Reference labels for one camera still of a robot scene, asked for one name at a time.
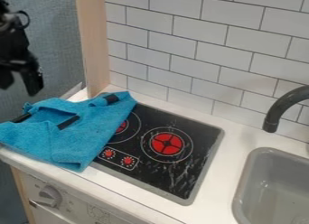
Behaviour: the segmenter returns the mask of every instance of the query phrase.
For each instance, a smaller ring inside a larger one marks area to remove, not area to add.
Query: sink
[[[273,148],[252,151],[232,209],[239,224],[309,224],[309,160]]]

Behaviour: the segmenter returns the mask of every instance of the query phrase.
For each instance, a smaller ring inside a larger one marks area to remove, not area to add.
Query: faucet
[[[291,106],[306,99],[309,99],[309,86],[302,86],[301,88],[287,92],[269,109],[264,120],[263,130],[268,133],[275,133],[279,125],[280,117]]]

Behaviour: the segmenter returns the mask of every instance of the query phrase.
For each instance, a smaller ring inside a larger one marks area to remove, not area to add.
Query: wooden side panel
[[[12,171],[12,174],[13,174],[13,177],[14,177],[14,180],[15,180],[17,190],[19,192],[19,196],[21,197],[21,200],[22,200],[22,203],[23,203],[23,208],[24,208],[25,214],[28,218],[29,224],[35,224],[33,212],[30,209],[28,196],[25,192],[25,189],[23,187],[23,183],[21,181],[20,171],[13,168],[12,166],[11,166],[11,171]]]
[[[105,0],[76,0],[89,97],[109,84]]]

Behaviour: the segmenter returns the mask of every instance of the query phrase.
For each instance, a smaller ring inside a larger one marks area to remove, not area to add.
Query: induction hob
[[[190,205],[222,137],[215,126],[138,104],[91,166]]]

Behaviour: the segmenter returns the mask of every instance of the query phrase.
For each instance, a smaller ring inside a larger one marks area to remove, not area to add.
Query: cloth
[[[22,123],[0,124],[0,143],[37,160],[81,172],[135,105],[128,92],[104,94],[79,103],[60,98],[27,103],[24,113],[32,116]]]

